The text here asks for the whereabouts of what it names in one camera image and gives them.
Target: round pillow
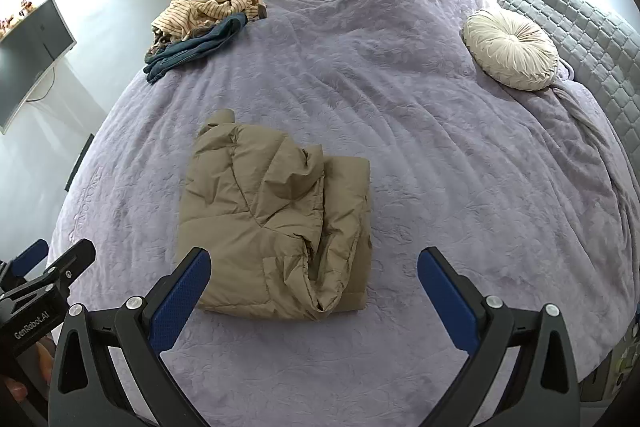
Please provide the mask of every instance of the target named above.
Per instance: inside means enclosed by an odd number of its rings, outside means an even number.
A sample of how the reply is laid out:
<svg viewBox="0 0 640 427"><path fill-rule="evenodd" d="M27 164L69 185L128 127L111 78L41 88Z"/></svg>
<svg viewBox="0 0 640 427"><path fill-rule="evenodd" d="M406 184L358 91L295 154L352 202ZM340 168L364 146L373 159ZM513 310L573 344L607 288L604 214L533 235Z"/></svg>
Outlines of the round pillow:
<svg viewBox="0 0 640 427"><path fill-rule="evenodd" d="M466 20L463 37L484 72L505 86L534 91L556 76L558 50L524 15L503 8L477 11Z"/></svg>

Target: blue gripper pad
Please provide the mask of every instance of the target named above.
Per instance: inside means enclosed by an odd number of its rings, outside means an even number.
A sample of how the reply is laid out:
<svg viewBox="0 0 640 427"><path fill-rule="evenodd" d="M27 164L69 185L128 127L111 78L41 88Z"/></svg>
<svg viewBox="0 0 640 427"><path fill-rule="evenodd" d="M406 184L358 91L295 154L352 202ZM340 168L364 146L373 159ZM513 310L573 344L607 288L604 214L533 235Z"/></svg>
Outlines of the blue gripper pad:
<svg viewBox="0 0 640 427"><path fill-rule="evenodd" d="M11 263L12 275L14 277L24 277L48 254L49 245L47 245L47 241L44 239L37 240Z"/></svg>
<svg viewBox="0 0 640 427"><path fill-rule="evenodd" d="M476 316L428 250L418 256L418 279L453 344L473 355L480 343Z"/></svg>
<svg viewBox="0 0 640 427"><path fill-rule="evenodd" d="M149 322L149 344L156 355L174 347L211 277L209 252L200 250Z"/></svg>

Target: screw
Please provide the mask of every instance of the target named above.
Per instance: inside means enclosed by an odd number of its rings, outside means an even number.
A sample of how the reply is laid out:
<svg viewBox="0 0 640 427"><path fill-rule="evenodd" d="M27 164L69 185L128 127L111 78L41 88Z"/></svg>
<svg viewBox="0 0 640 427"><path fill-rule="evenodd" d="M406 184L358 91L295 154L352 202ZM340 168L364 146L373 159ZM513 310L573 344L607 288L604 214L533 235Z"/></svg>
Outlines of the screw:
<svg viewBox="0 0 640 427"><path fill-rule="evenodd" d="M496 297L495 295L489 295L486 298L486 303L489 306L489 308L494 308L495 310L502 308L502 299L500 299L499 297Z"/></svg>
<svg viewBox="0 0 640 427"><path fill-rule="evenodd" d="M127 299L127 308L130 310L137 310L142 306L142 297L130 297Z"/></svg>
<svg viewBox="0 0 640 427"><path fill-rule="evenodd" d="M545 311L552 317L558 317L560 314L560 309L555 304L547 304L545 306Z"/></svg>
<svg viewBox="0 0 640 427"><path fill-rule="evenodd" d="M69 315L75 317L76 315L79 315L81 311L82 304L74 304L73 306L71 306L71 308L69 308Z"/></svg>

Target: television screen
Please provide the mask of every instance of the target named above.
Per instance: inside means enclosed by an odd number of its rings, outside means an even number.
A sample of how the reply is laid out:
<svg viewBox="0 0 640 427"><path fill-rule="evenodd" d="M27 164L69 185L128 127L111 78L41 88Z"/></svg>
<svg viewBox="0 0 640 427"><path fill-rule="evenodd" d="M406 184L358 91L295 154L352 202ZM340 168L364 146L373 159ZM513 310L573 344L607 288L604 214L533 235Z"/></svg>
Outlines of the television screen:
<svg viewBox="0 0 640 427"><path fill-rule="evenodd" d="M54 61L75 43L53 0L0 41L0 128L4 129Z"/></svg>

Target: bed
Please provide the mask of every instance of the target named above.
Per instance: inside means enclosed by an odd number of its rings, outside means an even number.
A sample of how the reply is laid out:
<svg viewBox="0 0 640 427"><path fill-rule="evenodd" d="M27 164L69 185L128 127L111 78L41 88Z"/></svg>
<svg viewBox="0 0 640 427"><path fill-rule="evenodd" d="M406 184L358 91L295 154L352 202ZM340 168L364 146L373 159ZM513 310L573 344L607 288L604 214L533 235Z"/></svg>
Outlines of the bed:
<svg viewBox="0 0 640 427"><path fill-rule="evenodd" d="M194 311L162 357L212 425L418 425L465 360L416 277L431 245L485 295L559 305L588 375L640 288L638 184L591 93L562 79L522 92L482 73L460 29L495 0L267 1L268 19L224 51L154 86L139 73L113 107L52 240L50 261L82 237L97 249L70 302L119 307L170 272L193 139L228 107L370 160L373 261L360 312L294 323Z"/></svg>

